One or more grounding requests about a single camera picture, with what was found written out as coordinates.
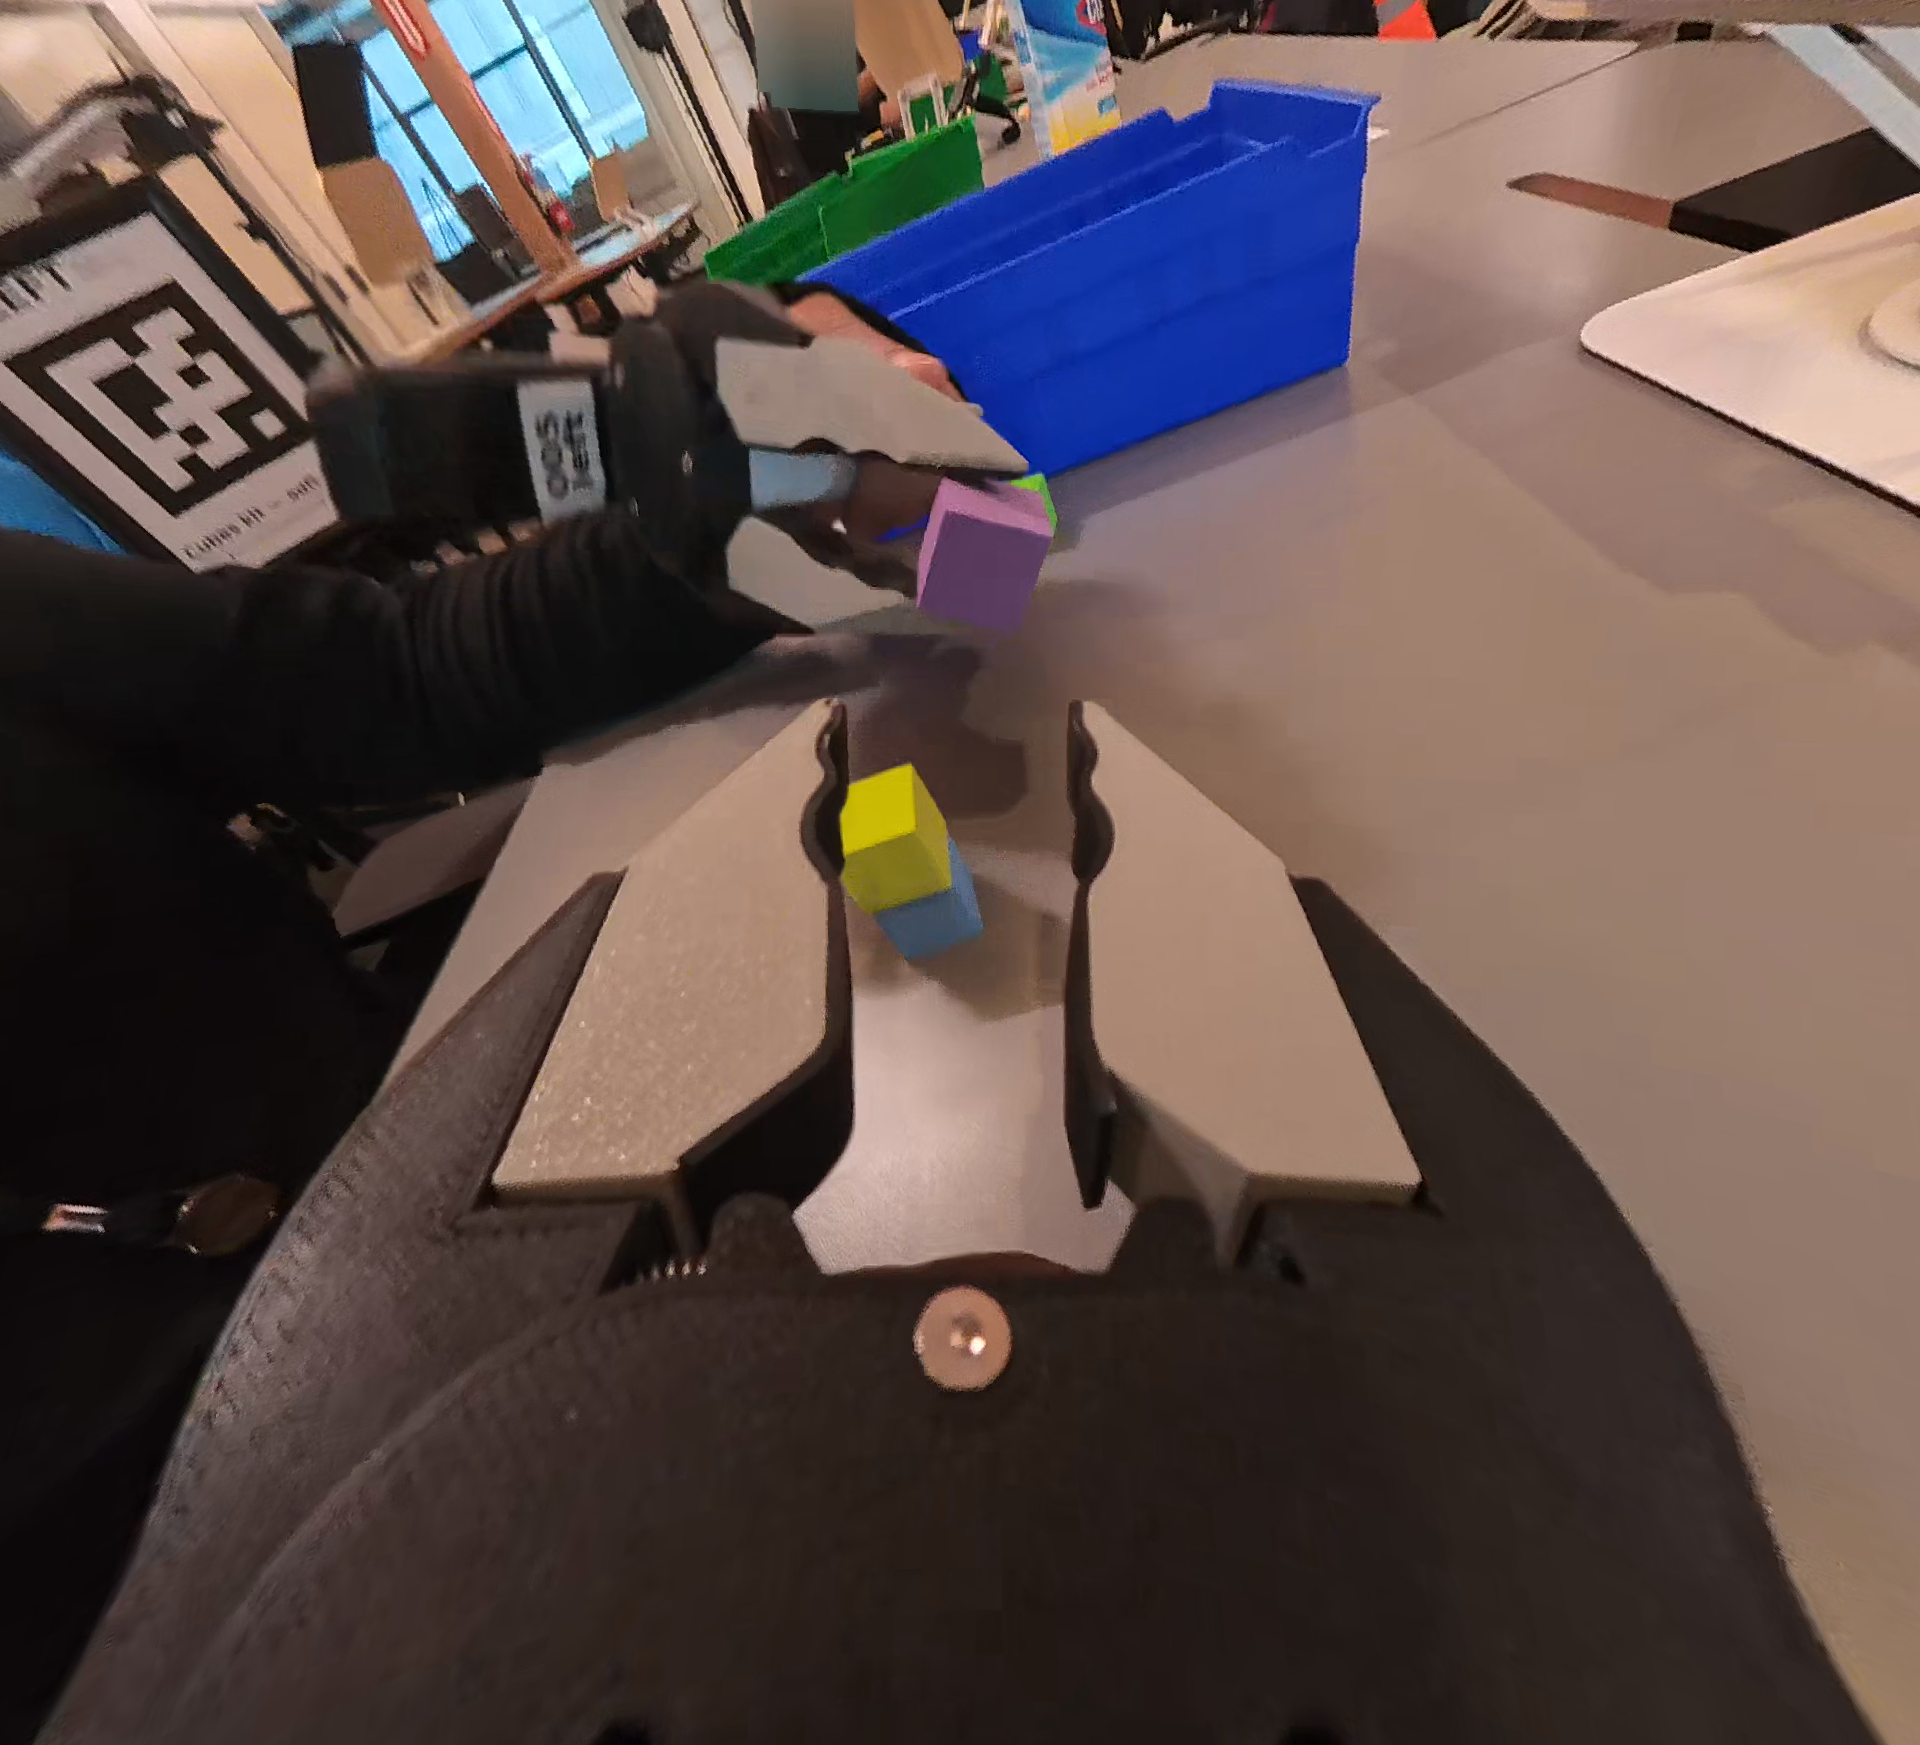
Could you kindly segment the person's left hand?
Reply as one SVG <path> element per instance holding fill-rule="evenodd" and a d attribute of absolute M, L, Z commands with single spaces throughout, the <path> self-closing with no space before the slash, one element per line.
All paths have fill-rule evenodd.
<path fill-rule="evenodd" d="M 935 357 L 897 342 L 867 322 L 834 292 L 802 292 L 783 305 L 786 316 L 813 340 L 850 340 L 876 351 L 888 364 L 914 376 L 955 403 L 963 392 Z M 773 527 L 795 543 L 808 559 L 828 568 L 852 570 L 864 583 L 881 589 L 907 589 L 912 581 L 894 570 L 860 570 L 870 549 L 896 532 L 917 528 L 935 501 L 935 477 L 930 468 L 905 466 L 888 456 L 860 461 L 852 490 L 839 503 L 803 506 L 773 516 Z"/>

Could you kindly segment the blue plastic bin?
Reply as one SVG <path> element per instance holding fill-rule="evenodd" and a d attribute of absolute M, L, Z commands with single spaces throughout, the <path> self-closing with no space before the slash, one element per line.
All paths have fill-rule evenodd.
<path fill-rule="evenodd" d="M 805 275 L 1057 474 L 1345 366 L 1377 98 L 1211 84 Z"/>

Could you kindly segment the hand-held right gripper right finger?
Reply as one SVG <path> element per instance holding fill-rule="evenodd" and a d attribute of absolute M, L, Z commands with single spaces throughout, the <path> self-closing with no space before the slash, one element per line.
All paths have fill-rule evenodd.
<path fill-rule="evenodd" d="M 1067 705 L 1065 793 L 1080 1207 L 1193 1207 L 1224 1264 L 1274 1207 L 1414 1207 L 1422 1169 L 1284 858 L 1093 701 Z"/>

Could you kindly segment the black wall panel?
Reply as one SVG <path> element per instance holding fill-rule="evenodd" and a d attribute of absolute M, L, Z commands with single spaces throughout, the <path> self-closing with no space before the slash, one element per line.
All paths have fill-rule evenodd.
<path fill-rule="evenodd" d="M 300 121 L 315 170 L 378 156 L 359 46 L 335 39 L 291 48 Z"/>

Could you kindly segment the person's left forearm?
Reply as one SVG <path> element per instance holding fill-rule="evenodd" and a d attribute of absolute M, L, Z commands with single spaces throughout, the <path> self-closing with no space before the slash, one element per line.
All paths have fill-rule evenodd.
<path fill-rule="evenodd" d="M 6 532 L 1 628 L 8 721 L 228 813 L 484 789 L 802 632 L 624 510 L 399 584 Z"/>

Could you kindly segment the white wipes canister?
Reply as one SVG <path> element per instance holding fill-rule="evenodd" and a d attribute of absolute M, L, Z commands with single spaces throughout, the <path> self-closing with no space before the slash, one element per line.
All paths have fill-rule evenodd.
<path fill-rule="evenodd" d="M 1020 66 L 1025 125 L 1053 159 L 1122 125 L 1103 0 L 1001 0 Z"/>

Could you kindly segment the white document stand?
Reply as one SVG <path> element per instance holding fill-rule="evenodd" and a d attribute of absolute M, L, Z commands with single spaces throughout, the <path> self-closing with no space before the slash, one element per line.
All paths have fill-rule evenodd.
<path fill-rule="evenodd" d="M 1760 30 L 1916 163 L 1918 0 L 1526 2 L 1546 19 Z M 1913 513 L 1916 307 L 1918 210 L 1906 196 L 1610 307 L 1582 344 Z"/>

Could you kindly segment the green plastic bin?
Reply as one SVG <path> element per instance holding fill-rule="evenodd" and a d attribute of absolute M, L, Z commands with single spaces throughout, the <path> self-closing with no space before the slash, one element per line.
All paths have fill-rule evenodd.
<path fill-rule="evenodd" d="M 864 151 L 703 254 L 708 278 L 775 287 L 984 186 L 976 116 Z"/>

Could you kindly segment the light blue foam cube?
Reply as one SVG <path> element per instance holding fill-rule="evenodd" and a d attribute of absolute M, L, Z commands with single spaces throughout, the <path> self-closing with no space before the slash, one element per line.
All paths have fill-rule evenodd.
<path fill-rule="evenodd" d="M 886 940 L 907 963 L 935 958 L 977 939 L 984 931 L 977 890 L 957 842 L 948 841 L 948 887 L 876 910 Z"/>

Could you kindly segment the yellow foam cube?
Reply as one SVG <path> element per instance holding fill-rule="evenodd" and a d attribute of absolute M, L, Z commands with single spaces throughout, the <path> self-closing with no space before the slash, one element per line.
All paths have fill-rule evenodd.
<path fill-rule="evenodd" d="M 870 917 L 952 888 L 948 820 L 912 765 L 852 778 L 837 842 L 841 888 Z"/>

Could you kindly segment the tan chair back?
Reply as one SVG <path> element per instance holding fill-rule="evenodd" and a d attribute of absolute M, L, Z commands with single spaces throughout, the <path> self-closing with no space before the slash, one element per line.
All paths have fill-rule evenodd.
<path fill-rule="evenodd" d="M 965 64 L 939 0 L 852 0 L 856 48 L 886 98 L 962 80 Z"/>
<path fill-rule="evenodd" d="M 395 168 L 363 156 L 317 170 L 354 266 L 374 287 L 399 287 L 433 266 L 436 253 Z"/>

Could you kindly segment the purple foam cube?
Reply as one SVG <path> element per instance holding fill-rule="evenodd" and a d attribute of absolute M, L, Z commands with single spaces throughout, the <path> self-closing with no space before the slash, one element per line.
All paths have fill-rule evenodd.
<path fill-rule="evenodd" d="M 915 608 L 968 628 L 1020 627 L 1052 547 L 1000 484 L 939 484 L 917 553 Z"/>

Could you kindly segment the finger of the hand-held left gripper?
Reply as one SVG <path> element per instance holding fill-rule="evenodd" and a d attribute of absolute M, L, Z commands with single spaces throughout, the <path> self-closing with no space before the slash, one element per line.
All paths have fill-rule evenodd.
<path fill-rule="evenodd" d="M 1024 456 L 972 403 L 853 340 L 721 339 L 716 395 L 745 448 L 754 513 L 841 503 L 861 458 L 1015 481 Z"/>

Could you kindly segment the black framed marker sign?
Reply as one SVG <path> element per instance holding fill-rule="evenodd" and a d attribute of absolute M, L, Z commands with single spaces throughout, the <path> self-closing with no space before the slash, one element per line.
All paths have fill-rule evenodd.
<path fill-rule="evenodd" d="M 4 446 L 132 554 L 204 575 L 337 532 L 315 363 L 153 179 L 4 231 Z"/>

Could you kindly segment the black light on tripod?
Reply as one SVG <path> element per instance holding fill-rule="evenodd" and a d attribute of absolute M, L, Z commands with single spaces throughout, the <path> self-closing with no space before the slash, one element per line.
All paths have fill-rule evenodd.
<path fill-rule="evenodd" d="M 93 80 L 67 100 L 71 118 L 86 118 L 83 143 L 71 148 L 74 165 L 106 173 L 108 167 L 165 179 L 176 167 L 195 167 L 209 196 L 194 189 L 184 202 L 209 213 L 215 202 L 231 214 L 231 232 L 251 244 L 300 292 L 302 307 L 331 314 L 321 275 L 286 242 L 276 225 L 228 170 L 219 135 L 223 125 L 180 94 L 167 79 L 151 73 Z"/>

